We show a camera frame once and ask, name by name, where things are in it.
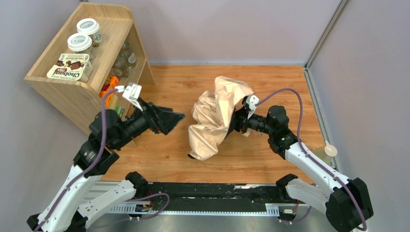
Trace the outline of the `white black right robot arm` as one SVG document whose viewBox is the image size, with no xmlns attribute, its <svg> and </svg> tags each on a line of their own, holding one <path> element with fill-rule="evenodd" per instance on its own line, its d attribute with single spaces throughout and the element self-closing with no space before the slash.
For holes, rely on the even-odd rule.
<svg viewBox="0 0 410 232">
<path fill-rule="evenodd" d="M 365 229 L 366 221 L 374 216 L 366 183 L 331 168 L 298 140 L 288 124 L 283 106 L 270 107 L 266 116 L 249 116 L 242 107 L 234 111 L 229 131 L 254 130 L 267 134 L 271 150 L 315 182 L 311 185 L 294 174 L 282 177 L 276 185 L 284 199 L 300 200 L 322 212 L 338 232 L 351 232 L 360 225 Z"/>
</svg>

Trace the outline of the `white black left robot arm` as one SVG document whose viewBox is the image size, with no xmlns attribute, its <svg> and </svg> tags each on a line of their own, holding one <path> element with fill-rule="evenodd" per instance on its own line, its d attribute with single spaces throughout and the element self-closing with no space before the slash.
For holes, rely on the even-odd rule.
<svg viewBox="0 0 410 232">
<path fill-rule="evenodd" d="M 122 120 L 111 109 L 98 113 L 89 128 L 88 140 L 73 160 L 70 172 L 50 205 L 28 218 L 34 232 L 84 232 L 97 219 L 123 201 L 148 198 L 148 182 L 138 172 L 128 173 L 124 180 L 99 197 L 85 202 L 92 187 L 118 160 L 118 151 L 131 140 L 150 130 L 169 134 L 185 115 L 171 108 L 138 100 L 141 109 Z"/>
</svg>

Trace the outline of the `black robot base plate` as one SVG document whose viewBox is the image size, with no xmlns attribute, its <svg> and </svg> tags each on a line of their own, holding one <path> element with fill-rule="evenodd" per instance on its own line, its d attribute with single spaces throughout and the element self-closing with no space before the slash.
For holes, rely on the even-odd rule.
<svg viewBox="0 0 410 232">
<path fill-rule="evenodd" d="M 300 201 L 287 199 L 275 184 L 221 184 L 152 182 L 131 202 L 149 201 L 154 210 L 183 212 L 251 213 L 269 204 L 296 211 Z"/>
</svg>

